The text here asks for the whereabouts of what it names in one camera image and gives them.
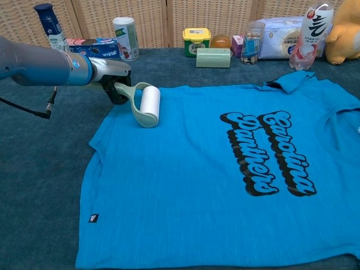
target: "clear plastic cup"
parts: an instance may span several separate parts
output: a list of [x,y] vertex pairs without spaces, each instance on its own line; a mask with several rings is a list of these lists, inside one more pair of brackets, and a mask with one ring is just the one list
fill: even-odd
[[249,21],[244,34],[244,44],[240,60],[243,64],[254,65],[259,60],[261,45],[263,44],[265,23]]

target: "blue t-shirt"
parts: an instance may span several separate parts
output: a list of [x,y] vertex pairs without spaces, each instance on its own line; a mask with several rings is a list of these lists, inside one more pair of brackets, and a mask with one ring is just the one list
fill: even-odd
[[90,142],[77,268],[360,258],[357,98],[305,71],[160,91],[158,126],[127,103]]

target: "orange ball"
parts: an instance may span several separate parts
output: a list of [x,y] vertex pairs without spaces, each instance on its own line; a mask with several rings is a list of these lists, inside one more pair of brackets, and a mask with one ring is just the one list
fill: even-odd
[[231,48],[231,41],[226,35],[218,34],[211,40],[210,48]]

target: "blue bottle cap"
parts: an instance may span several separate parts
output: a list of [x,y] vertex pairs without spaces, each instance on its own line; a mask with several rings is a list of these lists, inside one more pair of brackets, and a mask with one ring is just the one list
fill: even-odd
[[34,9],[38,13],[40,20],[49,20],[56,17],[52,9],[52,4],[49,3],[38,4],[34,6]]

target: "black cable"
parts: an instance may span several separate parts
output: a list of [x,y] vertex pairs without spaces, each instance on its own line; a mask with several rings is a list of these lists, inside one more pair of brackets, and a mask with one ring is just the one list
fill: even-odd
[[3,102],[5,104],[8,104],[12,107],[15,107],[19,110],[22,110],[22,111],[26,111],[27,113],[30,113],[30,114],[33,114],[35,116],[38,116],[38,117],[41,117],[41,118],[45,118],[45,119],[50,119],[50,115],[51,115],[51,106],[54,104],[54,100],[55,100],[55,97],[56,97],[56,93],[57,93],[57,87],[54,88],[54,91],[52,92],[51,94],[51,97],[49,98],[48,100],[48,107],[46,108],[46,112],[41,112],[41,111],[33,111],[33,110],[30,110],[28,108],[25,108],[25,107],[22,107],[18,104],[15,104],[9,100],[5,100],[4,98],[0,97],[0,102]]
[[37,114],[39,113],[38,111],[33,111],[33,110],[30,110],[30,109],[27,109],[27,108],[22,107],[22,106],[20,106],[20,105],[18,105],[18,104],[15,104],[15,103],[12,103],[12,102],[10,102],[10,101],[7,101],[7,100],[5,100],[5,99],[3,99],[3,98],[1,98],[1,97],[0,97],[0,101],[1,101],[1,102],[4,102],[5,104],[8,104],[8,105],[10,105],[10,106],[12,106],[12,107],[15,107],[15,108],[17,108],[17,109],[19,109],[19,110],[26,111],[27,113],[30,113],[30,114],[33,114],[33,115],[37,115]]

